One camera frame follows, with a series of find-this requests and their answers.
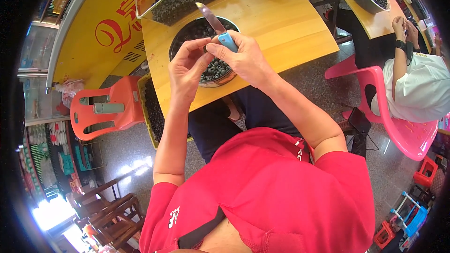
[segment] yellow table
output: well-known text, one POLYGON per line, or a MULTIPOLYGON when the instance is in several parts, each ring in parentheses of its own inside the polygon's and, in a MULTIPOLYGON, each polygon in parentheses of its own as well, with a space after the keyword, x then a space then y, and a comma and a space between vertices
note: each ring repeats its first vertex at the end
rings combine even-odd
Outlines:
POLYGON ((411 4, 406 2, 406 0, 403 0, 403 1, 406 4, 406 7, 408 7, 409 11, 411 12, 411 15, 413 15, 413 18, 416 21, 417 25, 419 26, 419 31, 422 34, 422 37, 424 38, 425 44, 428 49, 428 53, 431 53, 431 45, 430 45, 430 42, 428 41, 427 35, 425 33, 427 31, 427 26, 425 25, 425 22, 423 20, 419 20, 419 17, 417 16, 416 11, 411 6, 411 4))
POLYGON ((371 14, 359 6, 354 0, 345 0, 358 20, 360 20, 369 39, 394 33, 392 20, 397 16, 405 17, 405 14, 403 14, 403 11, 396 0, 388 1, 391 5, 391 10, 389 12, 382 11, 377 14, 371 14))
MULTIPOLYGON (((216 0, 208 7, 217 16, 233 21, 243 34, 254 37, 278 73, 339 50, 308 0, 216 0)), ((195 11, 172 27, 141 21, 150 73, 164 115, 170 102, 169 47, 184 25, 201 16, 195 11)), ((248 83, 236 76, 220 87, 199 87, 190 111, 246 86, 248 83)))

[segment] orange plastic chair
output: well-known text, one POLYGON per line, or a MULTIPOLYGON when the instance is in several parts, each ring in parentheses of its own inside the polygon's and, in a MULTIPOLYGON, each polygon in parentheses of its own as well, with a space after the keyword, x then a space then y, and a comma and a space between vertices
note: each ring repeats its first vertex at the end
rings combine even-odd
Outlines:
POLYGON ((426 188, 430 188, 431 183, 433 183, 434 176, 436 175, 437 167, 438 166, 434 161, 432 161, 428 156, 425 156, 419 172, 415 172, 413 175, 414 182, 416 184, 421 184, 426 188), (430 177, 426 175, 427 171, 431 172, 430 177))
POLYGON ((378 233, 374 235, 374 242, 383 249, 386 245, 394 239, 395 234, 392 232, 391 226, 388 222, 383 221, 381 223, 381 229, 378 233))
MULTIPOLYGON (((397 118, 391 118, 387 108, 386 94, 377 94, 380 115, 374 115, 367 104, 364 88, 367 84, 376 87, 377 92, 386 92, 384 86, 383 71, 377 65, 368 68, 358 69, 355 65, 355 55, 335 64, 325 72, 325 79, 356 74, 361 88, 361 104, 358 107, 365 113, 370 122, 383 123, 387 134, 392 142, 403 154, 412 160, 421 161, 431 147, 437 134, 438 121, 427 123, 415 123, 397 118)), ((342 115, 348 119, 351 110, 343 112, 342 115)))
POLYGON ((125 130, 131 126, 143 122, 143 112, 140 105, 138 93, 138 76, 124 76, 113 86, 97 90, 81 90, 72 100, 70 106, 70 121, 75 135, 84 141, 92 140, 105 133, 125 130), (109 103, 124 104, 122 113, 94 114, 93 105, 80 102, 81 98, 109 95, 109 103), (114 121, 114 126, 100 129, 86 134, 84 131, 88 126, 114 121))

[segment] smartphone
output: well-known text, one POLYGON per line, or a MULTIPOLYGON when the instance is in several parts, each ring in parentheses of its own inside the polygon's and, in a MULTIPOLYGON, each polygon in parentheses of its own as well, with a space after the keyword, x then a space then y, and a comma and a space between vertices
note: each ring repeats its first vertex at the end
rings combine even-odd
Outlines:
POLYGON ((355 127, 359 133, 368 133, 372 127, 370 121, 368 121, 363 112, 358 108, 353 108, 352 113, 348 118, 348 122, 355 127))

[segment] red t-shirt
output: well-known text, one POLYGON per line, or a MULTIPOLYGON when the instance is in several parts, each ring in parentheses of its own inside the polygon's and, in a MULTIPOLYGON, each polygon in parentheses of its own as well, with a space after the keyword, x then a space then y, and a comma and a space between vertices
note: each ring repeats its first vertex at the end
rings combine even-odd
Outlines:
POLYGON ((253 252, 363 253, 375 230, 364 158, 329 152, 312 165, 304 144, 271 128, 250 129, 180 187, 156 184, 141 252, 178 249, 179 238, 213 220, 219 207, 253 252))

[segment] glass display case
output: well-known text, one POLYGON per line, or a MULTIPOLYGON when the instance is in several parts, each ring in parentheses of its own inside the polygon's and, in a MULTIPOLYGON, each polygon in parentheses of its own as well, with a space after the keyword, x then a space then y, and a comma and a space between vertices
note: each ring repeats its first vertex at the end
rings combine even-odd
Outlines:
POLYGON ((45 93, 46 76, 29 76, 19 79, 23 82, 26 126, 69 118, 70 110, 63 104, 61 93, 55 90, 50 94, 45 93))
POLYGON ((58 27, 44 23, 32 23, 23 43, 20 55, 21 69, 48 69, 58 27))

